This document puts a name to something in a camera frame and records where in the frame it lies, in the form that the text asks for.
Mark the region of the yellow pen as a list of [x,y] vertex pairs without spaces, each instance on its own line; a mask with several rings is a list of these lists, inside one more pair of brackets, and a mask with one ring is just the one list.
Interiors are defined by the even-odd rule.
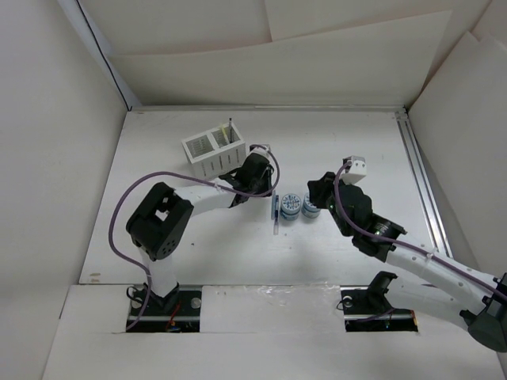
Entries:
[[219,126],[221,132],[222,132],[222,135],[223,135],[223,138],[224,138],[224,141],[225,143],[228,145],[230,143],[230,140],[229,140],[229,137],[228,137],[228,134],[227,134],[227,131],[226,131],[226,124],[221,124]]

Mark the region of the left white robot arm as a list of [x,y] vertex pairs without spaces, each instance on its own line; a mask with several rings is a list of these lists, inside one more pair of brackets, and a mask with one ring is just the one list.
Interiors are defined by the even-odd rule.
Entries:
[[242,166],[210,184],[180,188],[158,182],[145,195],[126,224],[151,274],[149,304],[160,314],[176,306],[178,282],[171,255],[176,251],[192,217],[237,207],[254,196],[270,196],[274,168],[260,153],[249,154]]

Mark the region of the clear blue-tipped pen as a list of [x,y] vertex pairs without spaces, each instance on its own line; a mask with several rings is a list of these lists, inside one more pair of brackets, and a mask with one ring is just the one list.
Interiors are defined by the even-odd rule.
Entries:
[[276,236],[279,233],[279,196],[276,191],[272,194],[271,219],[273,220],[273,235]]

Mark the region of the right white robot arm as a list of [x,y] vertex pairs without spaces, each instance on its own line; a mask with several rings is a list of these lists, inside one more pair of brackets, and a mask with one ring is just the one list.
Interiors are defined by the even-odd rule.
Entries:
[[372,209],[372,200],[344,166],[307,183],[310,202],[327,210],[342,236],[355,249],[420,279],[406,282],[393,272],[379,272],[362,303],[373,318],[392,310],[414,310],[467,331],[482,346],[506,351],[506,278],[479,272],[436,251],[424,249],[399,224]]

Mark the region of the blue-white round tin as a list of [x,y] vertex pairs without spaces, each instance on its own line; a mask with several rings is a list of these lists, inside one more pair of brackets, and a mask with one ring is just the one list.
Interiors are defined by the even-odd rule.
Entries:
[[302,201],[294,193],[288,193],[280,198],[280,217],[286,221],[292,222],[299,217]]
[[309,192],[306,192],[303,197],[301,213],[309,219],[316,219],[320,215],[320,209],[317,208],[310,201],[310,193]]

